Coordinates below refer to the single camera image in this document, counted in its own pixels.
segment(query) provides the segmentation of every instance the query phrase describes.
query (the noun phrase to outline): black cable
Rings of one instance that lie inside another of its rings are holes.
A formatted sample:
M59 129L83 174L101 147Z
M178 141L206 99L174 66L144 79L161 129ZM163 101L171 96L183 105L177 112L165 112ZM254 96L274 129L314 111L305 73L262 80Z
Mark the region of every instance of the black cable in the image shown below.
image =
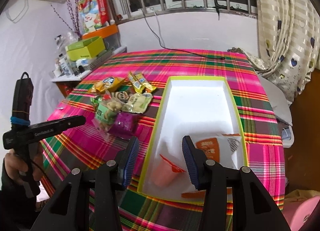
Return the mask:
M208 57L208 56L204 56L204 55L201 55L201 54L198 54L198 53L193 53L193 52L189 52L189 51L185 51L185 50L179 50L179 49L171 49L171 48L166 48L166 47L162 46L160 37L151 29L150 25L148 24L146 15L144 14L144 12L142 12L142 13L143 13L144 19L145 19L145 21L146 21L146 23L147 23L147 26L149 27L149 29L151 30L151 32L153 32L153 34L158 38L159 44L160 44L160 46L161 46L162 48L167 49L167 50L171 50L171 51L178 51L178 52L190 53L190 54L197 55L197 56L204 57L204 58L224 60L224 57L219 57L219 58L218 58L218 57Z
M36 164L33 160L31 160L31 163L33 163L43 173L43 175L47 178L48 182L53 187L53 189L56 189L53 183L51 182L51 180L48 178L47 174L44 172L44 170L38 164Z

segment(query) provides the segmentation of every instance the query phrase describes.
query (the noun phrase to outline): plaid tablecloth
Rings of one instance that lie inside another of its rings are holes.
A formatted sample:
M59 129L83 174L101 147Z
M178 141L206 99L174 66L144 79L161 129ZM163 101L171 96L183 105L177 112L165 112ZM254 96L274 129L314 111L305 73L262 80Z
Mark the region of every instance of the plaid tablecloth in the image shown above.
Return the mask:
M145 197L136 192L139 173L148 149L151 132L169 76L223 76L227 79L239 110L247 146L249 166L273 196L279 208L284 201L284 151L277 121L260 81L245 56L237 53L192 50L208 58L167 50L125 53L113 57L91 73L68 96L63 110L55 110L49 120L84 115L87 123L43 141L47 175L58 186L73 168L96 169L125 147L121 139L104 140L93 123L94 110L87 93L92 84L109 76L126 78L130 71L142 72L157 87L147 111L140 116L136 136L140 151L131 185L119 197L124 230L196 230L201 206L173 203ZM123 89L129 86L125 81ZM43 178L48 193L53 188ZM94 191L90 199L90 227L94 230ZM226 229L232 229L232 204L228 204Z

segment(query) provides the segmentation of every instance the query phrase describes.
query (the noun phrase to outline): cardboard box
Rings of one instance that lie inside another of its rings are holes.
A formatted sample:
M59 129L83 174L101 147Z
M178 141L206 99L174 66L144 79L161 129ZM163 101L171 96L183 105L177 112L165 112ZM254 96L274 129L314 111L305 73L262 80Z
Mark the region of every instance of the cardboard box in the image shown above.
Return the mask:
M105 46L103 39L99 37L86 47L75 49L72 51L67 51L67 54L71 61L76 61L78 59L92 59L96 57L104 49Z
M99 36L96 36L96 37L91 37L89 39L84 39L84 40L81 40L79 42L76 42L76 43L73 43L73 44L70 44L66 47L66 51L72 51L72 50L76 50L76 49L80 49L80 48L83 48L83 47L86 47L88 46L90 43L94 42L95 40L97 40L99 38Z

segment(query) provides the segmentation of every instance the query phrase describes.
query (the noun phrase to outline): curtain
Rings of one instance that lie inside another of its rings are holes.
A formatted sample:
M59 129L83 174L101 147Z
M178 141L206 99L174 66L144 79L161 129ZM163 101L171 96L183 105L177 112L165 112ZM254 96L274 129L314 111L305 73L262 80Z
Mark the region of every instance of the curtain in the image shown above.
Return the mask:
M289 103L320 69L320 19L310 0L257 0L259 57L241 48L256 72L279 87Z

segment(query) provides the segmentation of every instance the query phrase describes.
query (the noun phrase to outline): screw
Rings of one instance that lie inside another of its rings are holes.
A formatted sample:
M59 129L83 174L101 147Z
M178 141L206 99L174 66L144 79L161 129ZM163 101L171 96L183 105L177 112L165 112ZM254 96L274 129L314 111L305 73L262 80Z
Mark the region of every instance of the screw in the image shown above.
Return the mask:
M215 162L214 160L211 160L211 159L206 160L205 163L206 163L207 165L209 165L209 166L214 166L214 165L216 164L216 162Z
M115 160L110 160L110 161L107 161L107 165L108 166L113 166L113 165L116 165L116 161Z
M80 169L79 169L79 168L74 168L74 169L71 171L71 173L72 173L73 175L77 175L79 172L80 172Z
M249 173L251 171L251 169L247 166L244 166L241 168L241 170L244 172L244 173Z

